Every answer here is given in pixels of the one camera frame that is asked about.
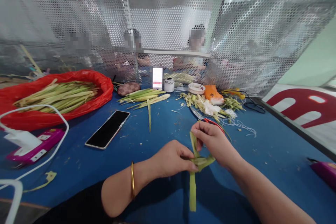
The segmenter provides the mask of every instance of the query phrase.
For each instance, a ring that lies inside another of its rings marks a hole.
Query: gold bangle
[[[133,172],[133,161],[132,161],[132,165],[131,165],[131,173],[132,173],[132,196],[133,196],[133,200],[135,199],[135,192],[134,192],[134,172]]]

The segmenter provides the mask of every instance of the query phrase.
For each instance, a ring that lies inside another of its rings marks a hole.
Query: charging cable
[[[68,131],[69,131],[69,124],[68,122],[64,119],[64,117],[62,116],[62,114],[54,107],[54,106],[51,106],[51,105],[44,105],[44,104],[41,104],[41,105],[31,105],[31,106],[27,106],[27,107],[22,107],[22,108],[18,108],[18,109],[15,109],[15,110],[11,110],[11,111],[8,111],[2,115],[0,115],[0,120],[2,117],[10,114],[10,113],[13,113],[13,112],[17,112],[17,111],[20,111],[20,110],[25,110],[25,109],[29,109],[29,108],[33,108],[33,107],[41,107],[41,106],[44,106],[44,107],[50,107],[52,108],[53,110],[56,111],[56,113],[60,116],[60,118],[63,120],[64,124],[66,125],[66,130],[65,130],[65,133],[62,137],[62,139],[60,140],[60,142],[58,143],[55,151],[53,152],[53,154],[46,160],[44,161],[42,164],[36,166],[35,168],[31,169],[30,171],[26,172],[25,174],[21,175],[20,177],[17,177],[15,180],[20,180],[24,177],[26,177],[28,174],[32,173],[33,171],[36,171],[38,168],[41,168],[43,165],[45,165],[46,163],[48,163],[54,156],[55,154],[57,153],[58,149],[60,148],[64,138],[66,137]],[[11,132],[11,133],[15,133],[16,130],[15,129],[11,129],[11,128],[8,128],[7,126],[3,125],[0,121],[0,127],[4,128],[7,132]],[[3,185],[0,187],[0,190],[1,189],[4,189],[5,187],[7,187],[8,185]]]
[[[0,180],[0,184],[11,185],[15,189],[12,205],[10,206],[10,210],[5,222],[5,224],[13,224],[20,206],[23,186],[21,181],[17,180]]]
[[[44,104],[42,104],[42,105],[31,105],[31,106],[27,106],[27,107],[23,107],[23,108],[18,108],[18,109],[11,110],[11,111],[8,111],[8,112],[0,115],[0,120],[1,120],[2,117],[6,116],[6,115],[8,115],[10,113],[17,112],[17,111],[24,110],[24,109],[29,109],[29,108],[32,108],[32,107],[40,107],[40,106],[50,107],[53,110],[55,110],[56,113],[60,116],[60,118],[65,123],[67,129],[65,130],[65,133],[64,133],[62,139],[60,140],[59,144],[57,145],[55,151],[53,152],[53,154],[46,161],[44,161],[42,164],[36,166],[35,168],[31,169],[30,171],[26,172],[25,174],[21,175],[20,177],[16,178],[15,180],[12,180],[12,179],[0,180],[0,184],[4,184],[3,186],[0,187],[0,190],[4,189],[5,187],[7,187],[9,185],[14,186],[14,188],[15,188],[14,198],[13,198],[12,205],[10,207],[10,210],[9,210],[9,213],[8,213],[8,216],[7,216],[5,224],[13,224],[14,223],[16,214],[17,214],[18,209],[19,209],[19,205],[20,205],[20,201],[21,201],[21,197],[22,197],[22,192],[23,192],[23,186],[22,186],[22,182],[18,181],[18,180],[24,178],[25,176],[27,176],[28,174],[32,173],[33,171],[36,171],[38,168],[41,168],[43,165],[45,165],[46,163],[48,163],[55,156],[56,152],[60,148],[60,146],[61,146],[64,138],[66,137],[66,135],[67,135],[67,133],[69,131],[69,124],[64,119],[64,117],[62,116],[62,114],[54,106],[44,105]],[[10,134],[13,134],[14,136],[19,136],[19,135],[21,135],[21,136],[23,135],[24,136],[25,135],[24,133],[26,133],[26,135],[30,134],[29,132],[25,132],[25,131],[23,131],[23,134],[18,134],[17,130],[8,128],[7,126],[3,125],[1,123],[1,121],[0,121],[0,127],[2,127],[3,129],[5,129],[6,132],[8,132]]]

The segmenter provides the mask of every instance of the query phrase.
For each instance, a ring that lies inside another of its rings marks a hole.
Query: tape roll
[[[174,91],[174,87],[175,87],[175,81],[173,78],[167,78],[164,80],[164,90],[167,92],[167,93],[171,93]]]
[[[198,84],[198,83],[190,83],[188,85],[188,91],[195,95],[202,95],[205,92],[205,86]]]

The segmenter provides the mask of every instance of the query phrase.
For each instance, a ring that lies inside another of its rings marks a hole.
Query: perforated metal sheet
[[[335,0],[224,0],[211,73],[223,88],[264,96],[335,15]]]
[[[44,70],[90,68],[123,80],[115,61],[130,27],[128,0],[0,0],[0,6],[0,74],[28,75],[23,44]],[[137,79],[136,71],[127,79]]]
[[[336,0],[0,0],[0,74],[91,68],[149,83],[149,65],[179,85],[264,96],[335,14]],[[196,50],[209,58],[144,54]]]
[[[143,48],[188,50],[191,29],[211,31],[222,0],[129,0]],[[201,49],[210,52],[211,43]]]

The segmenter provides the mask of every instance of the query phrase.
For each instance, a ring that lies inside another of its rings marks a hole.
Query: scissors
[[[224,130],[222,129],[222,127],[219,126],[217,123],[215,123],[214,121],[211,121],[211,120],[209,120],[209,119],[204,118],[203,116],[201,116],[201,114],[198,113],[198,112],[196,111],[196,109],[194,109],[192,106],[190,106],[190,110],[194,113],[194,115],[195,115],[200,121],[204,121],[204,122],[207,122],[207,123],[210,123],[210,124],[213,124],[213,125],[218,126],[218,127],[220,128],[220,130],[221,130],[221,131],[224,133],[224,135],[225,135],[225,131],[224,131]]]

